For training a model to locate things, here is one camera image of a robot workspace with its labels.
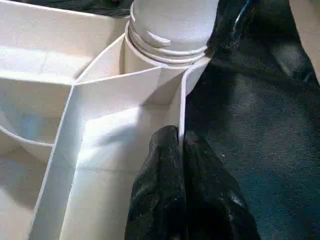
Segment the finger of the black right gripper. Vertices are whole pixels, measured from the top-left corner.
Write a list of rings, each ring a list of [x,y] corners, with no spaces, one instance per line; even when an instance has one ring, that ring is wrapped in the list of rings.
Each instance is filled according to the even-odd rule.
[[[206,44],[206,56],[235,50],[252,18],[252,10],[251,0],[220,0],[213,30]]]

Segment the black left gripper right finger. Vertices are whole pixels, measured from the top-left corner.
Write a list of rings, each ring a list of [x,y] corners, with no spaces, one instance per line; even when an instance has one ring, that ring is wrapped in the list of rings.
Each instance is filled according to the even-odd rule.
[[[193,131],[184,136],[183,164],[190,240],[260,239],[238,182]]]

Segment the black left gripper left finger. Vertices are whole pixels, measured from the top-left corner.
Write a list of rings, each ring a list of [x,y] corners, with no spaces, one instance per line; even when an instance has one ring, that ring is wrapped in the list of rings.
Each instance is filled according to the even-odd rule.
[[[126,240],[184,240],[186,190],[178,129],[156,131],[130,196]]]

